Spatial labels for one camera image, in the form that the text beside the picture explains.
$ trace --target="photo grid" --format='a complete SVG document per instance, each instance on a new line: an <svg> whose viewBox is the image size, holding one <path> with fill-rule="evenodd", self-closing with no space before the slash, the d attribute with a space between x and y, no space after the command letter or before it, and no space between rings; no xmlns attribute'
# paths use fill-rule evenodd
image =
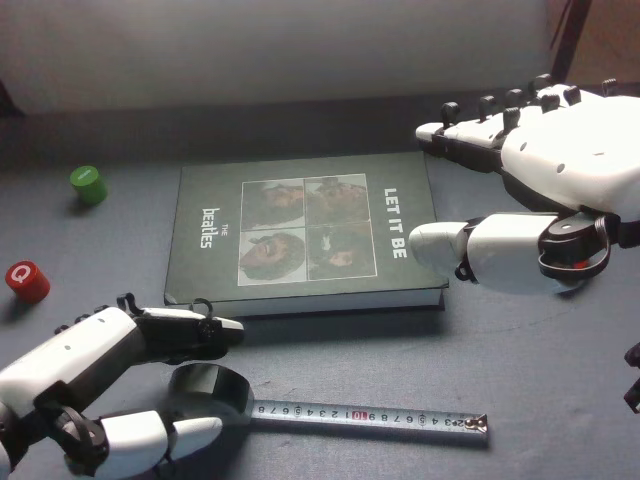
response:
<svg viewBox="0 0 640 480"><path fill-rule="evenodd" d="M243 182L238 285L377 275L363 173Z"/></svg>

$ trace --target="black book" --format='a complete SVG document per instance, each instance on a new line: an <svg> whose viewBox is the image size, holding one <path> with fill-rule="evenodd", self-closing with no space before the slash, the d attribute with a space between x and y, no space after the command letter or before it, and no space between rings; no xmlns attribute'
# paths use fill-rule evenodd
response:
<svg viewBox="0 0 640 480"><path fill-rule="evenodd" d="M409 233L434 222L421 153L182 169L165 302L217 315L441 305Z"/></svg>

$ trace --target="red cylinder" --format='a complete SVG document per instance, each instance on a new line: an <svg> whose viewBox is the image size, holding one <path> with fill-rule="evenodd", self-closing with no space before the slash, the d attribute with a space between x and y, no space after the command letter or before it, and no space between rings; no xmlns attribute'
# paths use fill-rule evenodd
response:
<svg viewBox="0 0 640 480"><path fill-rule="evenodd" d="M49 280L38 266L24 260L9 267L4 276L5 282L16 295L27 303L38 303L46 297L51 289Z"/></svg>

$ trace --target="white robotic hand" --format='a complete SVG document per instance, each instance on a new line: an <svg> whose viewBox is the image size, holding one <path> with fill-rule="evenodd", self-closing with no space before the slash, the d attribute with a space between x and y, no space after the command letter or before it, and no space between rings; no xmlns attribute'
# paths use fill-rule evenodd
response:
<svg viewBox="0 0 640 480"><path fill-rule="evenodd" d="M640 245L640 99L616 96L615 80L603 92L543 75L529 84L529 101L509 91L501 113L493 97L481 98L478 120L457 122L457 104L445 103L441 123L416 130L424 150L499 173L511 196L541 213L422 225L410 237L416 259L496 290L561 292L600 273L612 244Z"/></svg>
<svg viewBox="0 0 640 480"><path fill-rule="evenodd" d="M211 304L200 303L208 306L206 315L138 308L133 295L123 295L120 308L104 306L78 317L74 326L57 329L55 337L0 371L0 479L45 437L64 450L73 473L104 479L142 473L214 441L227 422L189 402L95 421L82 415L130 366L215 360L242 341L242 324L214 317ZM214 378L205 387L215 385Z"/></svg>

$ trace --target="green cylinder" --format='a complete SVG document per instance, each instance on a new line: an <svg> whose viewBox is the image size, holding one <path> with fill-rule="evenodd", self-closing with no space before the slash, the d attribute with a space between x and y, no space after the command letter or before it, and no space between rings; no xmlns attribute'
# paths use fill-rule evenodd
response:
<svg viewBox="0 0 640 480"><path fill-rule="evenodd" d="M97 205L107 198L107 186L96 167L87 165L76 168L71 173L70 181L80 200L87 205Z"/></svg>

